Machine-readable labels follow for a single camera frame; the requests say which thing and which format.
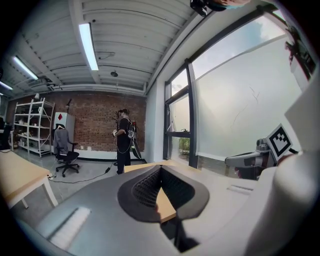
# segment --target black shirt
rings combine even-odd
[[[126,151],[130,146],[130,139],[128,138],[128,128],[131,122],[127,118],[122,118],[119,124],[119,130],[125,130],[125,133],[116,137],[116,144],[118,149],[122,151]]]

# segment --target sky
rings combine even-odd
[[[195,78],[199,78],[216,66],[268,40],[283,35],[284,32],[266,17],[260,17],[229,34],[213,45],[192,64]],[[184,70],[172,81],[172,95],[188,84]]]

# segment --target fluorescent light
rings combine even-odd
[[[13,88],[12,88],[11,86],[5,84],[4,82],[1,82],[1,81],[0,81],[0,85],[2,85],[4,88],[7,88],[7,89],[9,89],[9,90],[13,90]]]
[[[99,70],[95,51],[94,51],[94,45],[92,43],[92,38],[91,38],[90,24],[89,23],[80,24],[79,31],[80,31],[85,55],[89,62],[91,70]]]
[[[35,73],[33,73],[29,68],[27,68],[27,66],[25,64],[23,64],[23,62],[18,59],[16,56],[13,57],[13,60],[21,67],[23,68],[34,80],[37,80],[38,77],[35,75]]]

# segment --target ceiling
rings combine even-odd
[[[190,0],[45,0],[1,60],[0,88],[10,98],[52,90],[144,95],[159,61],[192,17]],[[79,34],[90,23],[98,71],[91,71]],[[13,61],[18,56],[40,80]],[[111,76],[116,71],[118,77]]]

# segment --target window frame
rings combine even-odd
[[[192,62],[195,61],[205,51],[215,45],[217,42],[235,32],[244,25],[265,16],[267,19],[275,23],[280,29],[286,30],[287,24],[284,20],[279,18],[273,12],[278,10],[274,5],[267,4],[265,6],[258,5],[256,10],[241,17],[234,23],[227,26],[221,32],[209,39],[203,46],[201,46],[192,56],[185,59],[184,63],[178,68],[178,70],[165,82],[165,99],[164,99],[164,131],[163,131],[163,159],[168,160],[171,158],[172,151],[172,137],[190,138],[190,152],[189,152],[189,166],[198,167],[198,155],[197,155],[197,139],[198,139],[198,103],[197,103],[197,88],[196,78]],[[180,75],[180,73],[186,69],[188,85],[182,88],[179,92],[172,96],[172,81]],[[169,104],[187,95],[189,97],[189,121],[190,131],[167,131],[170,125],[170,115],[168,113]]]

